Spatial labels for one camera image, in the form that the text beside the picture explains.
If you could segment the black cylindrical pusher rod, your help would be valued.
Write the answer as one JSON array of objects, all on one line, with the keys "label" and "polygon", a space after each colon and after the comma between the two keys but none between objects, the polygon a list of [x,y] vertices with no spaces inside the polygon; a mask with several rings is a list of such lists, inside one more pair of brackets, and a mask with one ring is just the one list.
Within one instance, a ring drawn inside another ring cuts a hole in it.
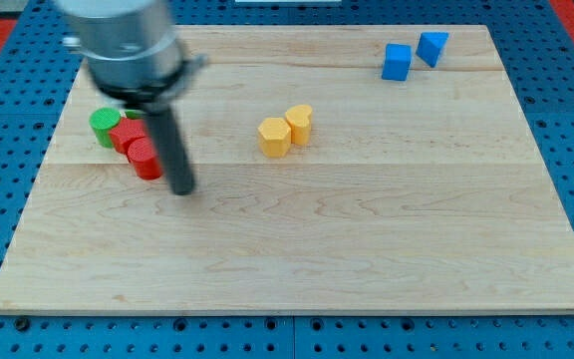
[{"label": "black cylindrical pusher rod", "polygon": [[171,105],[144,104],[143,112],[170,191],[176,195],[191,194],[195,188],[194,173]]}]

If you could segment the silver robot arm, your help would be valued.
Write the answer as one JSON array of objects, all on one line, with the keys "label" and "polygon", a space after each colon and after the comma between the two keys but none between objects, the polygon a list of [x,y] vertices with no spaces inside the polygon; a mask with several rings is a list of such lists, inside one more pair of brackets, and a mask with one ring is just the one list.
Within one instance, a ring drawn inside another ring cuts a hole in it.
[{"label": "silver robot arm", "polygon": [[187,195],[195,179],[172,102],[206,65],[178,39],[162,0],[56,0],[71,34],[63,45],[84,56],[98,90],[143,113],[170,191]]}]

